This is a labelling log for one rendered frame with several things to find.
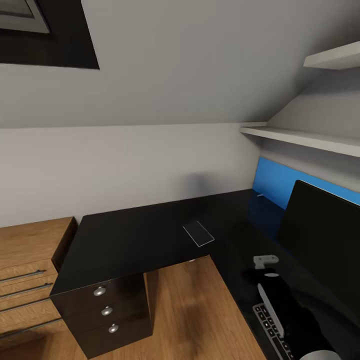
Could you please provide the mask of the notebook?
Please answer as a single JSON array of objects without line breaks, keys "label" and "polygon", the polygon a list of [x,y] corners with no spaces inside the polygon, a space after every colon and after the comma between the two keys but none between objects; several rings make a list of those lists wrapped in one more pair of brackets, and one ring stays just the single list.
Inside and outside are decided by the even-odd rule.
[{"label": "notebook", "polygon": [[215,240],[215,238],[197,220],[186,224],[183,227],[199,247]]}]

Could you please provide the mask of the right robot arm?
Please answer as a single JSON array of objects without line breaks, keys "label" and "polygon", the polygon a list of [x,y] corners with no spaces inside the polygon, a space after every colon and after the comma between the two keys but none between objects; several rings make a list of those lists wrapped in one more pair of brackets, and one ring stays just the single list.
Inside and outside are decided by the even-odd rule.
[{"label": "right robot arm", "polygon": [[275,255],[254,256],[255,269],[241,272],[250,286],[258,286],[263,302],[283,341],[289,344],[294,360],[342,360],[307,307],[293,297],[288,283],[275,268],[264,264],[279,261]]}]

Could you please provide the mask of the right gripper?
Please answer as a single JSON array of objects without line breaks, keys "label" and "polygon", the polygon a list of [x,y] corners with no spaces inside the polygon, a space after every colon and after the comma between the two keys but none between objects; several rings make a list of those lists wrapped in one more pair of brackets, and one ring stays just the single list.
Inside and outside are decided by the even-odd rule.
[{"label": "right gripper", "polygon": [[261,273],[273,272],[276,273],[275,268],[265,268],[265,269],[245,269],[241,272],[242,279],[247,281],[250,286],[257,286],[259,284],[258,277]]}]

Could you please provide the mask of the monitor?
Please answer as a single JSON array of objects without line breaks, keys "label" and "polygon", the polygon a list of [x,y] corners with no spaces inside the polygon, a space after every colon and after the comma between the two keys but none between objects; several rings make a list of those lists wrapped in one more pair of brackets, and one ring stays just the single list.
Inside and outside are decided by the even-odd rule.
[{"label": "monitor", "polygon": [[[360,318],[360,205],[296,180],[276,241]],[[332,307],[306,294],[358,334],[360,328]]]}]

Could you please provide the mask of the keyboard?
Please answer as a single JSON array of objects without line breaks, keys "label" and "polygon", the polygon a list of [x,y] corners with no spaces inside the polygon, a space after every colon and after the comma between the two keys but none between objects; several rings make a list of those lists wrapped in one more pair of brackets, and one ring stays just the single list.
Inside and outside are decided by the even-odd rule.
[{"label": "keyboard", "polygon": [[280,360],[295,360],[288,343],[281,337],[265,303],[256,304],[252,307],[264,332],[267,334]]}]

